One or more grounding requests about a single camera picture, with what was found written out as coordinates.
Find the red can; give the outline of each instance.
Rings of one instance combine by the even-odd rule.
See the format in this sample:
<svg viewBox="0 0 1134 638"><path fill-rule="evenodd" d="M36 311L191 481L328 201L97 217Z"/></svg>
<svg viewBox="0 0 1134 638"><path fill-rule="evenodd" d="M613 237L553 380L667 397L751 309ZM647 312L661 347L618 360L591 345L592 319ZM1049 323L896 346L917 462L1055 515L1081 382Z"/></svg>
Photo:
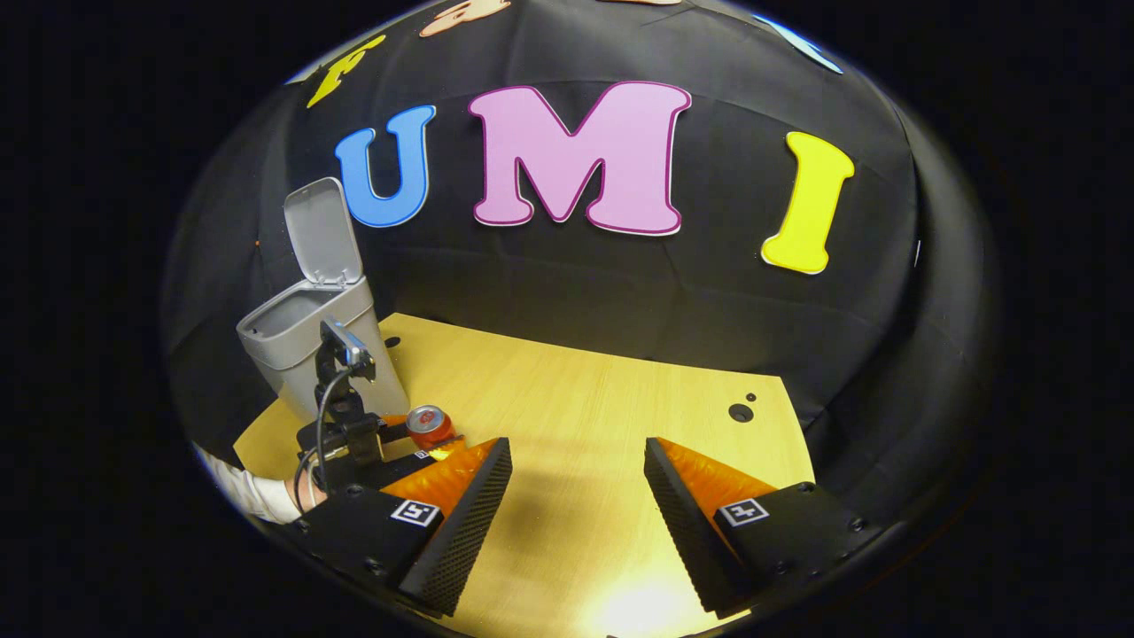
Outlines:
<svg viewBox="0 0 1134 638"><path fill-rule="evenodd" d="M417 448L429 450L457 436L449 416L437 406L421 406L406 415L406 429Z"/></svg>

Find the wooden table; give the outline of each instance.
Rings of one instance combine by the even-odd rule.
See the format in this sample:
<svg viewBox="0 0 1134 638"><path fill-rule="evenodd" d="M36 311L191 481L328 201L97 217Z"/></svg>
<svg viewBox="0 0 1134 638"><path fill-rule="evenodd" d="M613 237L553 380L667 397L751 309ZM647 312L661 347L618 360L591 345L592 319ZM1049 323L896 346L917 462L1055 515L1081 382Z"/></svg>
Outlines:
<svg viewBox="0 0 1134 638"><path fill-rule="evenodd" d="M611 357L405 314L380 324L411 406L433 403L475 445L511 441L513 475L454 618L483 637L684 636L705 613L642 474L668 439L775 487L813 482L778 377ZM753 393L756 401L746 401ZM729 406L752 408L737 423ZM253 474L289 479L302 420L277 401L236 444ZM408 440L388 454L415 450Z"/></svg>

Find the gray trash can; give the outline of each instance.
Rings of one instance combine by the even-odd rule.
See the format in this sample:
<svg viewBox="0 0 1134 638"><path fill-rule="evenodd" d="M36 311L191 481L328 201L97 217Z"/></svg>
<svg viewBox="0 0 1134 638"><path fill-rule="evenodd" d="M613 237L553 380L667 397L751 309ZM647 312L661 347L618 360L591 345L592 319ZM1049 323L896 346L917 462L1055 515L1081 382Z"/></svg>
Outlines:
<svg viewBox="0 0 1134 638"><path fill-rule="evenodd" d="M244 350L276 394L297 415L314 420L319 323L333 315L374 358L374 383L350 382L365 410L407 414L409 400L378 330L342 184L324 177L295 190L284 202L284 216L305 278L242 318L236 332Z"/></svg>

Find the open lid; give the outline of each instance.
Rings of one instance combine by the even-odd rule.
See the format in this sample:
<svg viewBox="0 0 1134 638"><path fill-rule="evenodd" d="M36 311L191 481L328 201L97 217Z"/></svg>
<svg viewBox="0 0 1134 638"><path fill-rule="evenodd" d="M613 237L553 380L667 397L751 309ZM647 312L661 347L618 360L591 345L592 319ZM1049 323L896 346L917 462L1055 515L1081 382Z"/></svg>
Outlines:
<svg viewBox="0 0 1134 638"><path fill-rule="evenodd" d="M288 195L284 218L307 280L346 284L362 277L362 256L338 179L323 177Z"/></svg>

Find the letter u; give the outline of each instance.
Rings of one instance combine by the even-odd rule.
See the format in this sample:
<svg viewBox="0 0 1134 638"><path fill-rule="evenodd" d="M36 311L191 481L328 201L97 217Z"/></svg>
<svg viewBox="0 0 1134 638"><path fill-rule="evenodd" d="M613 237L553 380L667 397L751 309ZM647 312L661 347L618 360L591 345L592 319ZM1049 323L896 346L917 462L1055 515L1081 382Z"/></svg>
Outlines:
<svg viewBox="0 0 1134 638"><path fill-rule="evenodd" d="M398 170L401 185L389 197L374 193L370 178L370 143L373 128L347 135L335 146L342 167L342 189L347 207L355 219L386 228L405 223L425 204L429 195L429 163L425 156L425 124L437 114L437 107L414 107L390 118L386 129L397 137Z"/></svg>

